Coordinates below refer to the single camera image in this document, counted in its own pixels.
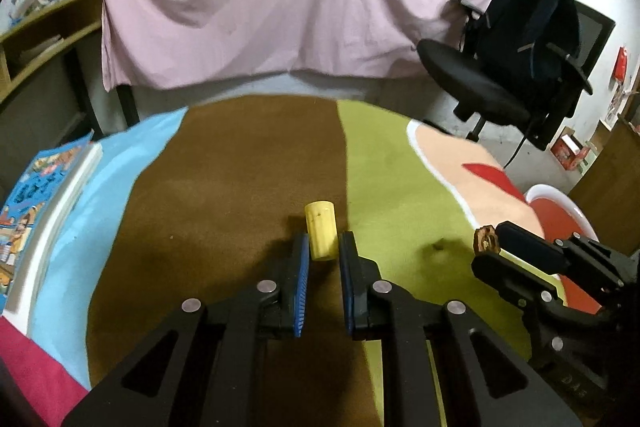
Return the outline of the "colourful children's book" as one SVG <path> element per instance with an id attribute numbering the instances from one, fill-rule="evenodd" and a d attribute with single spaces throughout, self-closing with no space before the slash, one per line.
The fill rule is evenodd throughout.
<path id="1" fill-rule="evenodd" d="M 25 336 L 54 244 L 102 156 L 91 133 L 42 150 L 1 206 L 1 315 Z"/>

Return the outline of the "red cardboard box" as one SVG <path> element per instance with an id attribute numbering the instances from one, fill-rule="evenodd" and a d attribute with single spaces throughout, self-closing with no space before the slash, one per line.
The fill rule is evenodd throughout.
<path id="1" fill-rule="evenodd" d="M 590 146 L 580 142 L 575 130 L 565 127 L 550 148 L 551 154 L 565 171 L 574 171 L 586 159 Z"/>

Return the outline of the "wooden cabinet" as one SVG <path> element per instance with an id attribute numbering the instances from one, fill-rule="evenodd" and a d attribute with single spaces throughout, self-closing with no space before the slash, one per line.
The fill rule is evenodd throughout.
<path id="1" fill-rule="evenodd" d="M 570 190 L 600 242 L 630 256 L 639 249 L 639 133 L 620 117 L 604 149 Z"/>

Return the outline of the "brown nut shell scrap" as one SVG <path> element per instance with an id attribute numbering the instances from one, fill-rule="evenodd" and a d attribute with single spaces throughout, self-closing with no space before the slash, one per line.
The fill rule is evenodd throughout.
<path id="1" fill-rule="evenodd" d="M 498 234 L 492 225 L 484 225 L 474 232 L 473 239 L 474 254 L 500 254 L 501 248 L 499 244 Z"/>

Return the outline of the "dark blue backpack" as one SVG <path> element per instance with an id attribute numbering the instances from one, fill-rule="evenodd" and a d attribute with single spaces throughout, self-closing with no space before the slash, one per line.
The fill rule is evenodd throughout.
<path id="1" fill-rule="evenodd" d="M 491 74 L 533 78 L 555 66 L 555 52 L 579 55 L 575 0 L 491 0 L 478 20 L 476 56 Z"/>

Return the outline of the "black office chair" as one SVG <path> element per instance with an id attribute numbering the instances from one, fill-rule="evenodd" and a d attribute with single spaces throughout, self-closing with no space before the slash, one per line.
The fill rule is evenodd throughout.
<path id="1" fill-rule="evenodd" d="M 468 140 L 496 124 L 518 129 L 544 150 L 580 97 L 592 94 L 589 76 L 614 20 L 579 1 L 513 3 L 486 12 L 462 6 L 468 20 L 460 48 L 423 39 L 416 47 L 422 65 L 456 100 L 458 119 L 477 119 Z"/>

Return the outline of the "wooden wall shelf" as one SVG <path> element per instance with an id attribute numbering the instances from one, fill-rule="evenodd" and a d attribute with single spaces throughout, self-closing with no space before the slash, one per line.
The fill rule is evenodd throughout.
<path id="1" fill-rule="evenodd" d="M 61 0 L 1 35 L 1 103 L 32 75 L 102 27 L 103 0 Z"/>

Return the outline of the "red and white trash basin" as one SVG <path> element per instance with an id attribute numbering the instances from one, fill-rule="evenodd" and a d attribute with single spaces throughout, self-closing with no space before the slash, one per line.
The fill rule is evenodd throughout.
<path id="1" fill-rule="evenodd" d="M 547 184 L 535 184 L 524 195 L 533 208 L 544 231 L 544 238 L 567 239 L 573 233 L 598 240 L 596 232 L 579 207 L 564 193 Z M 564 275 L 559 279 L 564 288 L 564 305 L 570 309 L 596 314 L 601 306 L 582 288 Z"/>

